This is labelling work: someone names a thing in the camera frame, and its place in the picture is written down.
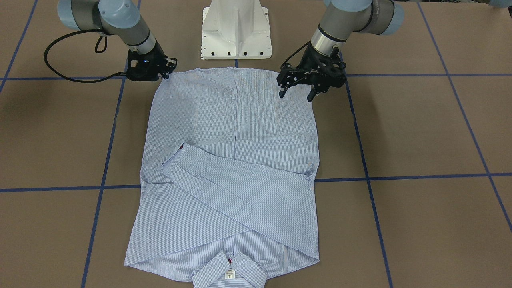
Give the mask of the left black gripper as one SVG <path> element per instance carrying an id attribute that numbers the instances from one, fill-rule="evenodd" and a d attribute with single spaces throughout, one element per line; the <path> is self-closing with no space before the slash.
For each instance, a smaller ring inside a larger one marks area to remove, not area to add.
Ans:
<path id="1" fill-rule="evenodd" d="M 293 56 L 305 49 L 300 63 L 294 67 L 290 64 Z M 311 103 L 318 94 L 316 90 L 328 90 L 331 87 L 340 88 L 347 81 L 344 72 L 345 62 L 340 59 L 340 48 L 335 45 L 329 55 L 323 55 L 314 49 L 311 42 L 292 53 L 280 66 L 280 73 L 277 76 L 277 84 L 280 87 L 279 97 L 283 99 L 287 89 L 298 84 L 312 85 L 313 89 L 307 96 Z"/>

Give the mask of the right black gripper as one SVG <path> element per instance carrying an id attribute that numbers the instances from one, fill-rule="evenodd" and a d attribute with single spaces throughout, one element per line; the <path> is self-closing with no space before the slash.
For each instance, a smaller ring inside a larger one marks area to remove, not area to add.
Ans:
<path id="1" fill-rule="evenodd" d="M 146 54 L 128 51 L 126 78 L 131 81 L 157 81 L 168 79 L 176 69 L 177 58 L 167 57 L 158 42 Z"/>

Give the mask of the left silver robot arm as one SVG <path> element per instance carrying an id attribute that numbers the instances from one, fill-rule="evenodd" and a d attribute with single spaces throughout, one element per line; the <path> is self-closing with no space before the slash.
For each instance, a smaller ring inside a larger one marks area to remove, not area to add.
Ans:
<path id="1" fill-rule="evenodd" d="M 304 51 L 297 66 L 286 59 L 276 80 L 279 97 L 298 84 L 309 85 L 307 100 L 312 102 L 330 88 L 346 81 L 346 64 L 340 51 L 353 33 L 391 35 L 404 21 L 403 7 L 393 0 L 326 0 L 326 11 L 311 40 L 300 47 Z"/>

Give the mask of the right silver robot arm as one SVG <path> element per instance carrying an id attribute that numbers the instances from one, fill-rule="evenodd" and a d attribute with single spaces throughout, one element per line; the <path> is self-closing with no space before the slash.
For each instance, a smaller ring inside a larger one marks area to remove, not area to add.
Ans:
<path id="1" fill-rule="evenodd" d="M 131 0 L 60 0 L 60 21 L 72 35 L 95 32 L 100 38 L 117 35 L 128 46 L 127 69 L 115 73 L 131 81 L 168 79 L 177 59 L 167 57 Z"/>

